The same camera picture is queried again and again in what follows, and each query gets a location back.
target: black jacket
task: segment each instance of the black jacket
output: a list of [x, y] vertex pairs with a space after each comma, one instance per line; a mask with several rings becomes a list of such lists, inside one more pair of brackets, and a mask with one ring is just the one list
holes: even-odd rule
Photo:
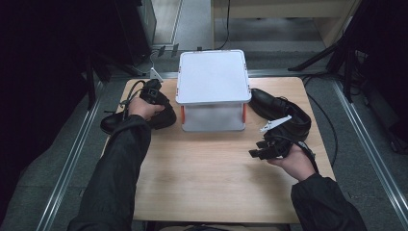
[[[131, 230], [136, 183], [150, 138], [149, 126], [138, 115], [115, 129], [68, 230]], [[367, 230], [330, 178], [314, 174], [294, 185], [292, 200], [304, 230]]]

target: white box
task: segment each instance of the white box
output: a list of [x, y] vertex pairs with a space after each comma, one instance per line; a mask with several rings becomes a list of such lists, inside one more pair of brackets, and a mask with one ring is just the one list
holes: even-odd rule
[[241, 131], [251, 99], [242, 50], [185, 52], [180, 57], [176, 102], [183, 130]]

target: person's right hand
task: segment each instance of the person's right hand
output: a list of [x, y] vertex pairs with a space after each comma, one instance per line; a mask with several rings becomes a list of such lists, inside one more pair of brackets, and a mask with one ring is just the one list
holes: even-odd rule
[[155, 114], [165, 109], [164, 105], [149, 104], [139, 97], [135, 97], [129, 104], [129, 115], [139, 115], [149, 120]]
[[309, 158], [297, 145], [292, 145], [286, 158], [269, 159], [268, 163], [283, 168], [291, 177], [298, 181], [306, 180], [315, 173]]

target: wooden tabletop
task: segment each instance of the wooden tabletop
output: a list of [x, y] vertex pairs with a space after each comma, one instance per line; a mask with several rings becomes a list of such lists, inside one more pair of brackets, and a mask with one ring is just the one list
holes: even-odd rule
[[[126, 85], [122, 99], [136, 80]], [[250, 87], [285, 96], [312, 119], [305, 141], [316, 153], [320, 174], [334, 178], [318, 125], [299, 78], [250, 78]], [[165, 79], [161, 92], [170, 99], [177, 121], [152, 131], [141, 166], [134, 219], [203, 222], [298, 223], [291, 201], [296, 183], [280, 167], [252, 158], [267, 121], [247, 108], [240, 132], [189, 133], [181, 127], [175, 103], [177, 79]]]

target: black controller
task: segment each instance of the black controller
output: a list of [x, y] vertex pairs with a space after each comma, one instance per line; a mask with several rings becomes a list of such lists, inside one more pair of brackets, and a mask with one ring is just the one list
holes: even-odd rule
[[147, 121], [147, 124], [154, 129], [168, 127], [177, 119], [176, 113], [174, 113], [173, 107], [170, 105], [170, 101], [160, 92], [161, 87], [162, 85], [159, 80], [152, 79], [144, 84], [140, 92], [140, 98], [147, 103], [165, 106], [164, 110], [152, 116], [151, 119]]
[[144, 81], [137, 81], [136, 84], [132, 86], [128, 98], [120, 103], [122, 106], [124, 106], [123, 112], [109, 115], [103, 118], [100, 123], [102, 131], [110, 135], [117, 127], [117, 125], [128, 116], [129, 103], [136, 95], [135, 93], [132, 94], [132, 91], [139, 83], [143, 83], [143, 87], [140, 90], [141, 99], [149, 104], [165, 106], [165, 109], [163, 111], [152, 116], [151, 119], [147, 121], [147, 124], [150, 126], [150, 128], [154, 128], [157, 130], [166, 128], [175, 123], [175, 121], [177, 120], [176, 113], [174, 113], [173, 107], [170, 105], [170, 101], [168, 100], [168, 98], [160, 92], [160, 88], [162, 87], [162, 85], [160, 84], [159, 80], [152, 79], [147, 81], [146, 83], [144, 83]]
[[268, 160], [276, 157], [286, 158], [294, 144], [303, 150], [309, 161], [312, 163], [315, 172], [319, 173], [318, 165], [315, 161], [315, 154], [305, 142], [292, 141], [286, 137], [272, 135], [271, 132], [264, 134], [264, 140], [256, 143], [259, 149], [249, 150], [249, 154], [252, 158], [259, 158], [261, 160]]

